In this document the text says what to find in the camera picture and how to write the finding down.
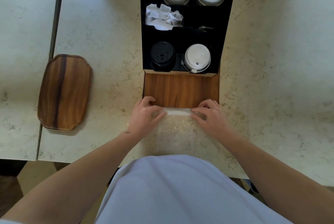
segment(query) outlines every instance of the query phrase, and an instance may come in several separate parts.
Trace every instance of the black organizer box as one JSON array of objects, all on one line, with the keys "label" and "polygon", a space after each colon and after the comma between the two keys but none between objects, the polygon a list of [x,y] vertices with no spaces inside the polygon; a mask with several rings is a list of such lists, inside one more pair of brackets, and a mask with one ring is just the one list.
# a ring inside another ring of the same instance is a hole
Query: black organizer box
[{"label": "black organizer box", "polygon": [[[190,45],[200,43],[209,49],[211,64],[204,72],[199,74],[218,73],[232,1],[224,0],[219,6],[201,6],[196,0],[189,0],[186,5],[168,5],[172,8],[172,11],[178,10],[183,15],[183,26],[173,27],[169,31],[160,31],[156,30],[154,26],[145,25],[146,7],[149,4],[157,4],[160,7],[160,4],[166,3],[164,0],[140,0],[143,69],[154,70],[155,72],[187,72],[181,65],[181,60]],[[213,29],[206,29],[206,32],[203,32],[198,30],[201,26]],[[150,51],[152,46],[160,41],[169,42],[174,46],[176,62],[172,69],[164,70],[153,66]]]}]

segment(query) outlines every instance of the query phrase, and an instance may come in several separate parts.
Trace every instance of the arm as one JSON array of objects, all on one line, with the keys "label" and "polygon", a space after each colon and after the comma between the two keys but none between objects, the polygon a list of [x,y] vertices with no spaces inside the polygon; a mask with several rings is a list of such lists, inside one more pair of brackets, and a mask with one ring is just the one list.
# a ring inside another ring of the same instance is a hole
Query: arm
[{"label": "arm", "polygon": [[124,157],[167,114],[150,101],[155,99],[146,96],[136,103],[126,131],[40,183],[3,218],[24,224],[81,222]]},{"label": "arm", "polygon": [[334,223],[334,193],[237,135],[216,101],[192,111],[207,116],[191,115],[236,158],[274,211],[293,223]]}]

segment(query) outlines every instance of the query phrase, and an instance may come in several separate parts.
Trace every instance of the black cup lid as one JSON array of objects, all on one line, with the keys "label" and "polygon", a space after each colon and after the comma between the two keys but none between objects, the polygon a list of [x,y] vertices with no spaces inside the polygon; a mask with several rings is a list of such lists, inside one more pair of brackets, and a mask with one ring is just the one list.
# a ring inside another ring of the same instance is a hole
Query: black cup lid
[{"label": "black cup lid", "polygon": [[168,42],[158,42],[152,46],[151,59],[158,65],[168,64],[175,55],[174,47]]}]

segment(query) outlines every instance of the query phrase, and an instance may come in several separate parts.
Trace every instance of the wood grain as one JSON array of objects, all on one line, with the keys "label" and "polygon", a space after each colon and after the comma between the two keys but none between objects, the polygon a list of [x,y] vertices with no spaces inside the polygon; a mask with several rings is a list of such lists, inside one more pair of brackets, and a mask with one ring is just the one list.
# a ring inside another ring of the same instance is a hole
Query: wood grain
[{"label": "wood grain", "polygon": [[145,74],[144,96],[165,108],[194,108],[206,99],[219,103],[219,73],[214,77]]},{"label": "wood grain", "polygon": [[84,120],[92,73],[80,56],[59,54],[47,64],[37,109],[45,128],[69,131]]}]

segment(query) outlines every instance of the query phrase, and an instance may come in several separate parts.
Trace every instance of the crumpled napkin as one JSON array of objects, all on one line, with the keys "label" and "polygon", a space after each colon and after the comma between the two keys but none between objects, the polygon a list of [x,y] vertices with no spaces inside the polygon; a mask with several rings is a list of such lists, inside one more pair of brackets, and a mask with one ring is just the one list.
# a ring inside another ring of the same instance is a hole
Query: crumpled napkin
[{"label": "crumpled napkin", "polygon": [[182,27],[183,16],[179,11],[172,12],[169,6],[156,4],[146,7],[145,24],[154,26],[157,30],[171,30],[173,27]]}]

